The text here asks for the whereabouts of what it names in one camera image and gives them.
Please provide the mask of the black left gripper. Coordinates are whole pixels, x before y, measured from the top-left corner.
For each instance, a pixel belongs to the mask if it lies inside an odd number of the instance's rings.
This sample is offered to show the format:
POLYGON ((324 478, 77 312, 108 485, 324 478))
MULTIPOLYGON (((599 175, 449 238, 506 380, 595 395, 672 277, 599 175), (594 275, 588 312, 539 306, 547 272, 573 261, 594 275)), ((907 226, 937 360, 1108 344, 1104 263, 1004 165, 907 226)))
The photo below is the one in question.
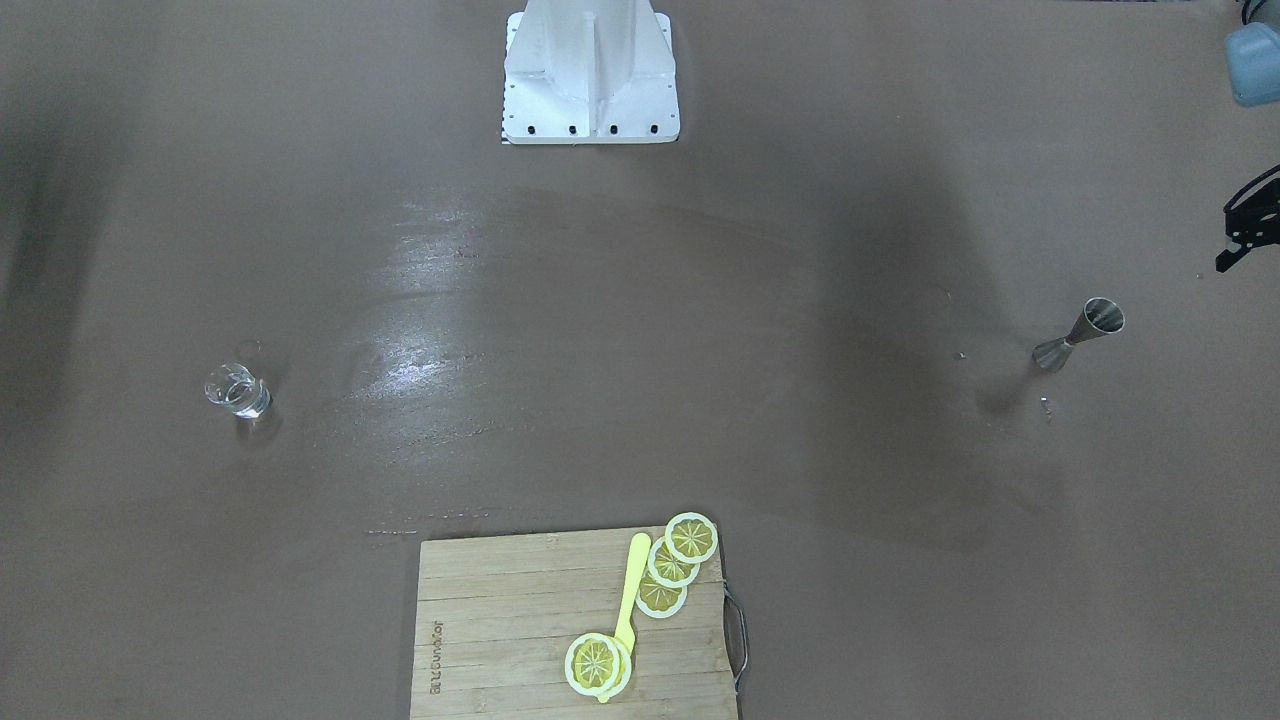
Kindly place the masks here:
POLYGON ((1215 270, 1225 273, 1247 255, 1247 247, 1277 245, 1279 165, 1268 168, 1239 188, 1224 205, 1225 250, 1215 270))

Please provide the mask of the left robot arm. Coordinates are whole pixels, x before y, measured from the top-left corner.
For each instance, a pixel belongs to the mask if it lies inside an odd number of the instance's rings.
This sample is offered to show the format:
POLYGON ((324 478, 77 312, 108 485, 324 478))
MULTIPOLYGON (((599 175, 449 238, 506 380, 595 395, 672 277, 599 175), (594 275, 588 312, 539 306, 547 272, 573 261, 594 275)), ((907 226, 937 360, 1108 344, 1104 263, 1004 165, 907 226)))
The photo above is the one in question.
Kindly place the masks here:
MULTIPOLYGON (((1279 100, 1276 1, 1242 1, 1242 27, 1225 40, 1231 95, 1243 108, 1279 100)), ((1242 186, 1222 206, 1225 246, 1215 270, 1225 273, 1257 249, 1279 242, 1279 167, 1274 165, 1242 186)))

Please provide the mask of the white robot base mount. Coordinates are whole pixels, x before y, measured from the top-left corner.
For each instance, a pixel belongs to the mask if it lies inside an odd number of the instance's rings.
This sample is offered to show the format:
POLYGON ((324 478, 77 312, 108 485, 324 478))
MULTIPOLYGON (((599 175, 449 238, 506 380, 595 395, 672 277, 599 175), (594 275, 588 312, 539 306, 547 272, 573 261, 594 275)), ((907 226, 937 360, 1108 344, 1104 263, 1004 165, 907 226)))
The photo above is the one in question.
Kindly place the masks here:
POLYGON ((506 20, 503 69, 504 143, 680 137, 672 23, 649 1, 530 1, 506 20))

